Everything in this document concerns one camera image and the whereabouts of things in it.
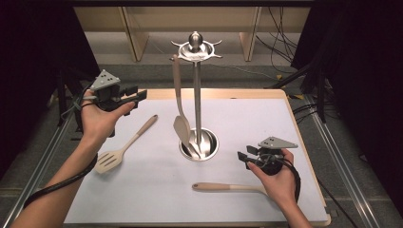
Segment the forearm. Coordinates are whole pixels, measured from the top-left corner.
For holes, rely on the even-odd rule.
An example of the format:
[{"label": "forearm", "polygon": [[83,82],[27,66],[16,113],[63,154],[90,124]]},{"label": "forearm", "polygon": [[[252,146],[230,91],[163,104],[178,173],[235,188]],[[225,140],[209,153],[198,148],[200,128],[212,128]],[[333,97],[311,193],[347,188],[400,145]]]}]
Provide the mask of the forearm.
[{"label": "forearm", "polygon": [[312,227],[311,223],[295,202],[279,203],[278,206],[287,219],[290,227]]},{"label": "forearm", "polygon": [[[102,142],[82,139],[46,187],[82,172],[94,159]],[[83,179],[48,193],[25,208],[12,227],[61,227]]]}]

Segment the black cable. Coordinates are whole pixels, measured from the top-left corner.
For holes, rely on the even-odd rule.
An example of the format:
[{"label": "black cable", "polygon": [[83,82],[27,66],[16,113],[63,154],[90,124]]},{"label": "black cable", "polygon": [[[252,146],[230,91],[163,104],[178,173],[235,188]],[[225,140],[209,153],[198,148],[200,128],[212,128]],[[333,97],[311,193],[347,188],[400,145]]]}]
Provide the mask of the black cable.
[{"label": "black cable", "polygon": [[300,124],[303,120],[305,120],[305,118],[311,116],[311,115],[314,114],[314,113],[317,113],[317,111],[316,111],[316,110],[315,110],[315,111],[312,111],[312,112],[306,114],[305,116],[302,116],[302,117],[297,118],[297,119],[296,119],[297,124]]},{"label": "black cable", "polygon": [[291,172],[294,174],[294,180],[296,182],[296,192],[295,192],[295,198],[296,198],[296,202],[298,202],[299,199],[299,193],[301,190],[301,178],[299,176],[298,171],[296,170],[296,168],[294,167],[294,165],[285,159],[277,159],[278,162],[281,162],[283,165],[287,166]]},{"label": "black cable", "polygon": [[[272,13],[272,11],[270,10],[270,7],[269,7],[268,9],[269,9],[270,15],[271,15],[271,17],[272,17],[272,19],[273,19],[273,22],[275,23],[275,26],[276,26],[276,28],[277,28],[277,30],[278,30],[278,34],[277,34],[277,36],[275,37],[275,42],[274,42],[274,44],[273,44],[273,48],[271,49],[272,52],[271,52],[271,54],[270,54],[270,61],[271,61],[271,63],[272,63],[272,66],[275,68],[275,70],[277,70],[277,71],[279,71],[279,72],[282,72],[282,73],[293,73],[293,72],[287,72],[287,71],[280,70],[280,69],[278,69],[278,68],[274,65],[274,63],[273,63],[274,47],[276,46],[277,40],[279,40],[279,38],[278,38],[278,35],[279,35],[279,34],[281,35],[282,40],[284,41],[284,45],[286,46],[285,51],[286,51],[286,53],[287,53],[287,58],[285,58],[285,59],[287,59],[287,61],[289,61],[289,62],[291,63],[291,62],[292,62],[292,58],[291,58],[290,55],[288,54],[288,49],[287,49],[287,45],[286,45],[286,42],[285,42],[285,37],[284,37],[283,34],[282,34],[283,32],[281,32],[281,28],[278,26],[278,23],[277,23],[277,21],[276,21],[274,15],[273,15],[273,13]],[[280,22],[281,22],[281,23],[282,23],[282,12],[281,12],[282,10],[283,10],[283,9],[280,10]]]},{"label": "black cable", "polygon": [[[76,100],[76,102],[75,102],[75,103],[76,103],[75,105],[80,105],[80,103],[81,103],[82,100],[83,100],[84,94],[86,93],[86,90],[87,90],[91,85],[92,85],[92,84],[89,84],[89,85],[87,85],[87,86],[83,89],[83,91],[81,92],[81,94],[80,94],[79,97],[77,98],[77,100]],[[77,106],[74,106],[74,107],[76,107],[76,109],[78,110],[79,108],[82,108],[82,107],[84,107],[84,106],[86,106],[86,105],[93,105],[93,104],[85,104],[85,105],[83,105],[83,106],[78,106],[78,107],[77,107]],[[71,178],[69,178],[69,179],[66,179],[66,180],[63,180],[63,181],[61,181],[61,182],[55,183],[55,184],[53,184],[53,185],[51,185],[51,186],[49,186],[49,187],[47,187],[47,188],[41,189],[41,190],[35,192],[34,194],[30,195],[30,196],[27,198],[27,200],[25,201],[23,208],[26,208],[26,207],[27,207],[28,205],[30,205],[33,201],[39,199],[40,197],[43,197],[44,195],[49,194],[49,193],[51,193],[51,192],[54,192],[54,191],[56,191],[56,190],[58,190],[58,189],[61,189],[61,188],[63,188],[63,187],[66,187],[66,186],[68,186],[68,185],[74,183],[75,181],[77,181],[77,180],[83,178],[87,173],[89,173],[89,172],[94,168],[94,166],[95,166],[97,160],[98,160],[98,154],[95,155],[95,158],[92,160],[92,162],[91,162],[82,172],[80,172],[79,174],[77,174],[77,175],[75,175],[75,176],[73,176],[73,177],[71,177]]]},{"label": "black cable", "polygon": [[88,105],[95,105],[95,103],[83,104],[83,105],[81,105],[81,108],[83,108],[83,107],[85,107],[85,106],[88,106]]},{"label": "black cable", "polygon": [[317,106],[317,104],[306,104],[306,105],[300,106],[300,107],[298,107],[298,108],[293,110],[293,114],[296,115],[297,113],[299,113],[299,112],[301,112],[303,110],[312,108],[314,106]]},{"label": "black cable", "polygon": [[41,190],[35,192],[34,194],[30,195],[27,198],[27,200],[25,201],[23,208],[26,208],[28,205],[30,205],[35,200],[38,200],[40,197],[43,197],[44,195],[54,192],[63,187],[66,187],[66,186],[74,183],[75,181],[78,181],[79,179],[83,178],[87,173],[89,173],[94,168],[95,164],[97,163],[97,160],[98,160],[98,154],[96,154],[95,158],[92,160],[92,162],[82,172],[80,172],[76,176],[73,176],[69,179],[55,183],[49,187],[41,189]]},{"label": "black cable", "polygon": [[288,46],[291,46],[291,47],[293,47],[293,48],[297,48],[297,44],[294,43],[293,41],[291,41],[290,39],[288,39],[288,37],[287,37],[287,36],[285,35],[285,33],[284,33],[284,28],[283,28],[283,26],[282,26],[282,16],[283,16],[283,15],[284,15],[284,7],[281,7],[281,9],[280,9],[281,36],[282,36],[282,38],[284,39],[284,41],[287,40],[288,42],[291,43],[291,45],[290,45],[288,42],[285,41]]},{"label": "black cable", "polygon": [[[280,28],[279,32],[281,34],[282,39],[285,41],[286,36],[284,34],[284,27],[283,27],[283,24],[282,24],[283,15],[284,15],[284,7],[281,7],[280,11],[279,11],[279,28]],[[292,55],[292,57],[290,57],[290,59],[294,59],[294,53],[290,49],[290,46],[288,45],[288,42],[284,42],[284,48],[285,48],[285,51],[287,52],[289,57],[290,57],[290,54]]]},{"label": "black cable", "polygon": [[289,59],[289,57],[288,57],[284,52],[282,52],[282,51],[280,51],[280,50],[278,50],[278,49],[276,49],[276,48],[274,48],[274,47],[271,47],[271,46],[267,45],[267,44],[264,43],[258,36],[256,36],[256,38],[257,38],[264,46],[266,46],[267,48],[273,50],[276,54],[278,54],[279,56],[281,56],[281,57],[282,57],[283,59],[285,59],[287,62],[291,63],[291,59]]},{"label": "black cable", "polygon": [[[273,38],[276,38],[276,36],[275,35],[273,35],[272,34],[272,32],[268,32]],[[284,43],[284,42],[287,42],[287,41],[284,41],[284,40],[281,40],[281,39],[278,39],[280,42],[282,42],[282,43]],[[292,42],[292,41],[290,41],[290,39],[288,39],[287,38],[287,40],[291,43],[291,44],[288,44],[289,46],[291,46],[291,47],[293,47],[293,48],[297,48],[297,45],[294,43],[294,42]]]},{"label": "black cable", "polygon": [[358,227],[353,219],[347,214],[347,212],[343,209],[343,207],[338,203],[336,198],[330,193],[330,191],[325,187],[325,185],[320,181],[320,179],[317,177],[317,182],[320,184],[320,186],[325,190],[325,192],[329,195],[329,197],[335,202],[337,207],[341,210],[341,212],[346,216],[346,218],[352,223],[354,227]]}]

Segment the cream spatula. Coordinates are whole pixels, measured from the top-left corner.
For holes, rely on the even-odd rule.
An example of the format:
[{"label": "cream spatula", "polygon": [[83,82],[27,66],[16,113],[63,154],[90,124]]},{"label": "cream spatula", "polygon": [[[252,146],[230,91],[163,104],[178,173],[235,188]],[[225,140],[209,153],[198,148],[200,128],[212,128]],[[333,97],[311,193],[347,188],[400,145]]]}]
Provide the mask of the cream spatula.
[{"label": "cream spatula", "polygon": [[140,130],[133,136],[133,138],[130,139],[127,144],[119,150],[114,150],[114,151],[106,151],[102,153],[97,160],[97,163],[95,164],[95,170],[102,174],[114,167],[116,167],[118,164],[122,162],[122,158],[124,156],[125,151],[128,149],[128,147],[133,144],[140,136],[143,135],[143,133],[152,125],[154,124],[158,119],[158,115],[152,116],[143,126],[140,128]]},{"label": "cream spatula", "polygon": [[249,190],[249,191],[258,191],[268,196],[263,185],[252,186],[252,185],[214,183],[214,182],[197,182],[192,185],[192,188],[198,191]]},{"label": "cream spatula", "polygon": [[195,146],[190,144],[190,124],[183,113],[182,108],[182,95],[181,95],[181,70],[180,63],[177,55],[172,57],[173,65],[172,71],[174,76],[175,96],[179,110],[179,116],[175,118],[174,129],[183,145],[189,149],[189,153],[193,159],[199,159],[201,156],[196,151]]}]

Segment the cable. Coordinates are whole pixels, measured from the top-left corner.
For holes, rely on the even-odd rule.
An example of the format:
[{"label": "cable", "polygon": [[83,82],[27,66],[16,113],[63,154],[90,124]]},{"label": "cable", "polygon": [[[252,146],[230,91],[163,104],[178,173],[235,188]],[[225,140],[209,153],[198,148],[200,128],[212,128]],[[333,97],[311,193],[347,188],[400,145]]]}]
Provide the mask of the cable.
[{"label": "cable", "polygon": [[[66,112],[64,112],[64,113],[61,114],[61,118],[64,118],[64,116],[66,115],[66,113],[68,113],[69,111],[74,110],[74,108],[76,108],[76,110],[81,110],[82,107],[80,106],[80,103],[81,103],[81,101],[83,100],[83,97],[84,97],[84,94],[85,94],[86,90],[87,90],[91,85],[92,85],[92,84],[89,84],[89,85],[87,85],[86,87],[84,87],[83,91],[81,92],[81,94],[79,95],[79,97],[76,99],[76,102],[73,103],[73,106],[72,106],[68,111],[66,111]],[[68,185],[74,183],[75,181],[77,181],[77,180],[83,178],[87,173],[89,173],[89,172],[92,170],[92,168],[94,168],[94,166],[95,166],[97,160],[98,160],[98,154],[95,155],[95,158],[92,160],[92,162],[91,162],[82,172],[80,172],[80,173],[77,174],[76,176],[73,176],[73,177],[71,177],[71,178],[69,178],[69,179],[66,179],[66,180],[63,180],[63,181],[61,181],[61,182],[55,183],[55,184],[53,184],[53,185],[51,185],[51,186],[49,186],[49,187],[47,187],[47,188],[44,188],[44,189],[41,189],[41,190],[35,192],[34,194],[32,194],[31,196],[29,196],[29,197],[27,198],[27,200],[26,200],[25,203],[24,203],[24,207],[23,207],[23,208],[26,208],[26,207],[27,207],[28,205],[30,205],[33,201],[39,199],[40,197],[42,197],[42,196],[44,196],[44,195],[46,195],[46,194],[49,194],[49,193],[51,193],[51,192],[54,192],[54,191],[56,191],[56,190],[58,190],[58,189],[61,189],[61,188],[63,188],[63,187],[66,187],[66,186],[68,186]]]},{"label": "cable", "polygon": [[325,185],[320,181],[320,179],[317,177],[317,182],[320,184],[320,186],[325,190],[325,192],[329,195],[329,197],[335,202],[337,207],[341,210],[341,212],[346,216],[346,218],[352,223],[354,227],[358,227],[353,219],[347,214],[347,212],[343,209],[343,207],[338,203],[336,198],[330,193],[330,191],[325,187]]},{"label": "cable", "polygon": [[314,114],[314,113],[317,113],[317,111],[316,111],[316,110],[315,110],[315,111],[312,111],[312,112],[306,114],[305,116],[302,116],[302,117],[297,118],[297,119],[296,119],[297,124],[300,124],[303,120],[305,120],[305,118],[311,116],[311,115]]},{"label": "cable", "polygon": [[287,167],[291,170],[291,172],[294,174],[294,180],[295,180],[295,182],[296,182],[295,198],[296,198],[296,201],[298,201],[298,199],[299,199],[299,193],[300,193],[300,190],[301,190],[301,178],[300,178],[300,176],[299,176],[298,171],[297,171],[296,168],[293,166],[293,164],[292,164],[290,161],[288,161],[288,160],[285,160],[285,159],[277,159],[276,161],[278,161],[278,162],[282,163],[283,165],[287,166]]},{"label": "cable", "polygon": [[[276,38],[276,36],[275,35],[273,35],[272,34],[272,32],[267,32],[267,33],[269,33],[273,38]],[[281,40],[281,39],[278,39],[280,42],[282,42],[282,43],[284,43],[284,42],[287,42],[287,41],[284,41],[284,40]],[[293,41],[291,41],[290,39],[288,39],[287,38],[287,40],[288,40],[288,42],[290,42],[291,44],[288,44],[289,46],[291,46],[291,47],[293,47],[293,48],[297,48],[297,44],[295,44]]]},{"label": "cable", "polygon": [[293,56],[293,58],[290,57],[290,53],[292,53],[293,51],[291,51],[291,49],[290,49],[288,43],[286,42],[286,39],[287,39],[287,38],[286,38],[286,36],[283,34],[284,32],[282,31],[282,15],[283,15],[283,8],[280,8],[280,26],[278,25],[278,23],[277,23],[277,21],[276,21],[274,15],[273,15],[273,13],[272,13],[270,7],[269,7],[268,9],[269,9],[270,15],[271,15],[271,17],[272,17],[272,19],[273,19],[273,21],[274,21],[274,23],[275,23],[275,26],[276,26],[276,28],[277,28],[277,30],[278,30],[278,34],[277,34],[276,37],[275,37],[275,42],[273,43],[273,47],[270,47],[270,46],[267,46],[267,45],[266,45],[268,48],[271,49],[271,54],[270,54],[270,61],[271,61],[271,64],[272,64],[272,66],[273,66],[277,71],[279,71],[279,72],[282,72],[282,73],[293,73],[293,72],[287,72],[287,71],[280,70],[280,69],[278,69],[278,68],[274,65],[274,63],[273,63],[273,53],[274,53],[274,52],[278,53],[277,50],[275,49],[277,40],[283,42],[284,47],[285,47],[285,52],[286,52],[286,53],[283,53],[283,52],[282,52],[282,54],[280,54],[281,57],[283,57],[285,60],[287,60],[289,63],[291,63],[291,62],[292,62],[292,59],[294,58],[294,56]]},{"label": "cable", "polygon": [[274,47],[271,47],[271,46],[267,45],[267,44],[264,43],[258,36],[256,36],[256,38],[257,38],[264,46],[266,46],[267,48],[273,50],[276,54],[278,54],[279,56],[281,56],[282,58],[284,58],[287,62],[291,63],[290,57],[287,56],[284,52],[282,52],[282,51],[280,51],[280,50],[278,50],[278,49],[276,49],[276,48],[274,48]]},{"label": "cable", "polygon": [[87,173],[89,173],[92,170],[92,168],[94,168],[95,164],[97,163],[97,160],[98,160],[98,154],[96,154],[95,158],[92,160],[92,162],[82,172],[80,172],[76,176],[73,176],[69,179],[55,183],[47,188],[41,189],[41,190],[35,192],[34,194],[30,195],[27,198],[27,200],[25,201],[23,208],[26,208],[28,205],[30,205],[35,200],[38,200],[40,197],[43,197],[44,195],[54,192],[56,190],[59,190],[63,187],[66,187],[66,186],[74,183],[75,181],[83,178]]},{"label": "cable", "polygon": [[306,105],[300,106],[300,107],[298,107],[298,108],[293,110],[293,114],[296,115],[297,113],[299,113],[299,112],[301,112],[303,110],[312,108],[314,106],[317,106],[317,104],[306,104]]},{"label": "cable", "polygon": [[260,72],[249,71],[249,70],[246,70],[246,69],[239,68],[239,67],[237,67],[237,66],[229,66],[229,65],[215,65],[215,64],[208,64],[208,65],[215,66],[215,67],[228,67],[228,68],[234,68],[234,69],[237,69],[237,70],[240,70],[240,71],[246,72],[246,73],[263,75],[263,76],[268,77],[269,79],[272,79],[272,80],[278,81],[278,79],[276,79],[276,78],[274,78],[274,77],[272,77],[272,76],[270,76],[270,75],[267,75],[267,74],[264,74],[264,73],[260,73]]},{"label": "cable", "polygon": [[289,40],[289,41],[290,41],[290,39],[288,39],[288,37],[284,34],[284,28],[283,28],[283,24],[282,24],[282,18],[283,18],[283,14],[284,14],[284,8],[283,8],[283,7],[279,8],[279,24],[277,23],[277,21],[276,21],[274,15],[273,15],[273,13],[272,13],[270,7],[269,7],[268,9],[269,9],[270,15],[271,15],[271,17],[272,17],[272,19],[273,19],[273,22],[275,23],[276,29],[278,30],[278,34],[277,34],[277,36],[276,36],[275,38],[276,38],[276,40],[279,40],[278,35],[281,35],[282,41],[283,41],[283,44],[284,44],[284,48],[285,48],[285,52],[287,53],[287,55],[288,55],[288,57],[289,57],[290,59],[293,59],[293,58],[294,58],[294,53],[293,53],[293,51],[290,49],[290,45],[288,44],[288,42],[286,42],[286,40]]}]

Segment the finger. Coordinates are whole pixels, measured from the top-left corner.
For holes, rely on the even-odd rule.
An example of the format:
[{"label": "finger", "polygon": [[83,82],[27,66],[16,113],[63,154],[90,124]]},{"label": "finger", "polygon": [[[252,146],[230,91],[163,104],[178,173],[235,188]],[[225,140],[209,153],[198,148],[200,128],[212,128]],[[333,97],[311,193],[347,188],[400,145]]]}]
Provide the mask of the finger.
[{"label": "finger", "polygon": [[284,159],[290,161],[290,163],[294,163],[294,155],[288,149],[282,148],[282,154],[284,155]]},{"label": "finger", "polygon": [[252,162],[247,163],[249,169],[254,173],[260,180],[262,180],[265,176],[267,176],[257,165]]},{"label": "finger", "polygon": [[84,96],[92,96],[94,95],[94,91],[92,91],[91,89],[87,89],[86,92],[84,93]]},{"label": "finger", "polygon": [[133,109],[134,105],[135,105],[134,102],[129,102],[129,103],[123,104],[120,107],[113,110],[112,113],[114,113],[116,115],[116,117],[120,118],[124,114],[130,112],[131,109]]}]

